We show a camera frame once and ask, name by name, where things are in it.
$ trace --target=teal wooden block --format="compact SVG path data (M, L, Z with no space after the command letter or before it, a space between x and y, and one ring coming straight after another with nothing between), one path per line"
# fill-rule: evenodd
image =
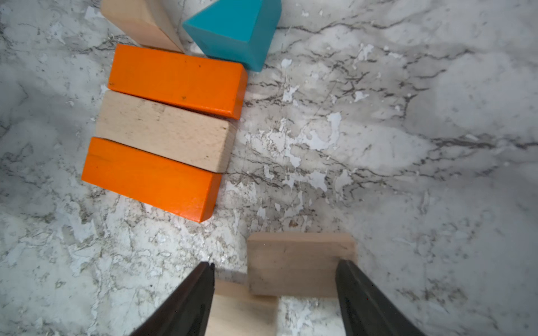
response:
M261 71L282 12L281 0L219 0L183 23L208 57Z

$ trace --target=wood grain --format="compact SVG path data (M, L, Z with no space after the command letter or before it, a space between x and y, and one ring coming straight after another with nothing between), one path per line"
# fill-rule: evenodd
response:
M255 296L247 286L215 281L207 336L276 335L278 299Z
M185 52L160 0L103 0L101 14L144 47Z
M223 173L236 128L227 120L107 91L95 136Z
M247 240L250 293L336 297L340 259L357 262L346 233L253 233Z

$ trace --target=wooden block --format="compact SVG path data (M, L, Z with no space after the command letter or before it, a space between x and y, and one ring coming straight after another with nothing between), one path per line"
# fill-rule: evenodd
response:
M205 55L261 71L281 12L280 0L218 0L183 28Z
M211 217L222 174L106 139L92 138L82 180L202 222Z
M278 299L255 296L247 286L215 281L207 336L275 336Z
M346 233L253 233L247 240L250 293L336 297L340 259L357 262Z
M107 91L95 136L223 173L236 128L227 120Z
M185 52L160 0L103 0L101 14L142 46Z
M118 45L108 87L124 94L239 119L247 73L239 63Z

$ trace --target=natural wooden block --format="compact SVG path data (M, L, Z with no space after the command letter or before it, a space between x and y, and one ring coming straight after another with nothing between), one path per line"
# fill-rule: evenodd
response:
M250 293L336 297L340 259L357 262L346 233L253 233L247 240Z
M274 336L278 299L255 296L247 286L215 281L207 336Z
M185 52L160 0L103 0L101 14L142 46Z
M114 141L92 138L82 180L202 222L211 217L222 174Z
M223 173L236 128L227 120L107 91L95 136Z
M124 94L239 119L247 73L239 63L118 45L108 87Z

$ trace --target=white marble countertop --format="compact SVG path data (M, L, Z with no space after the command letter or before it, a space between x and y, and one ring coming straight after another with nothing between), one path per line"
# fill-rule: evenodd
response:
M243 281L257 231L351 233L429 335L538 334L536 1L283 0L202 225L80 180L130 43L99 4L0 0L1 335L129 334L199 261ZM343 335L337 302L279 334Z

